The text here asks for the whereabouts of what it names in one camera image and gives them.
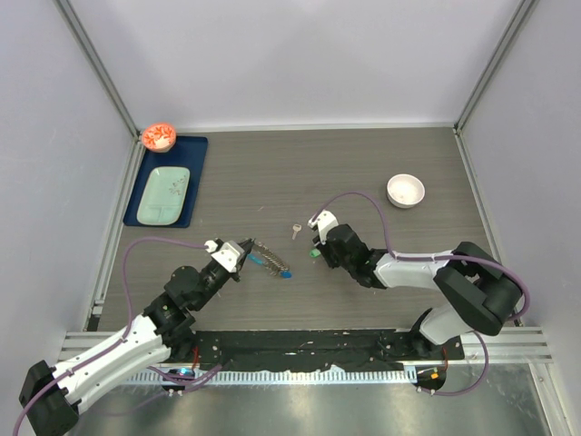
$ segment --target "plate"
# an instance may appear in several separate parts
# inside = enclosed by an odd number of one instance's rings
[[[153,168],[147,178],[137,221],[143,225],[170,225],[182,213],[190,170],[182,166]]]

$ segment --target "bowl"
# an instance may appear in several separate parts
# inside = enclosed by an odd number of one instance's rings
[[[401,209],[409,209],[424,199],[426,188],[418,177],[397,174],[389,179],[387,194],[393,205]]]
[[[175,128],[171,124],[157,123],[143,131],[142,144],[152,152],[165,153],[173,147],[175,138]]]

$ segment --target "white bowl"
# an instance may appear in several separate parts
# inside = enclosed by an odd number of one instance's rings
[[[424,184],[413,175],[397,174],[389,179],[388,198],[402,209],[409,209],[424,199],[426,188]]]

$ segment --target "floor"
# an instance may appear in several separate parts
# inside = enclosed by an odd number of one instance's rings
[[[447,390],[468,386],[480,371],[450,367]],[[111,391],[72,435],[550,435],[527,365],[492,365],[486,382],[456,398],[419,394],[408,384],[232,386],[161,398],[118,418],[95,411],[129,411],[159,391]]]
[[[123,229],[120,253],[135,238],[164,236],[192,243],[220,237],[254,237],[291,267],[288,280],[248,264],[241,282],[227,283],[196,316],[196,329],[330,329],[409,327],[428,308],[444,302],[437,292],[418,289],[372,291],[344,271],[309,257],[306,226],[318,207],[336,193],[366,191],[376,196],[389,220],[393,245],[401,252],[432,253],[487,239],[450,128],[324,130],[207,134],[210,147],[192,225],[187,229]],[[400,210],[385,196],[395,173],[412,173],[426,186],[418,207]],[[379,217],[365,200],[338,200],[330,207],[368,246],[382,248]],[[303,230],[293,241],[292,225]],[[117,256],[99,330],[126,322]],[[201,269],[205,252],[142,244],[128,263],[134,307],[140,311],[162,292],[181,265]]]

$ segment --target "gray wood surface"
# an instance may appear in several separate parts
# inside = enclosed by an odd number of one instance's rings
[[[418,289],[368,290],[342,270],[309,257],[308,219],[336,193],[373,194],[389,220],[394,247],[432,253],[487,240],[458,148],[449,128],[325,130],[207,134],[210,140],[192,225],[187,229],[126,227],[119,245],[99,329],[126,324],[121,257],[135,238],[157,235],[192,243],[257,238],[290,264],[282,280],[247,263],[241,282],[229,282],[195,317],[196,329],[328,329],[410,327],[428,307],[444,302]],[[426,186],[416,208],[400,210],[385,196],[391,175],[411,173]],[[383,248],[381,224],[359,197],[330,207],[370,247]],[[303,230],[293,241],[292,225]],[[181,265],[201,269],[207,253],[160,243],[142,244],[127,272],[136,311],[157,296]]]

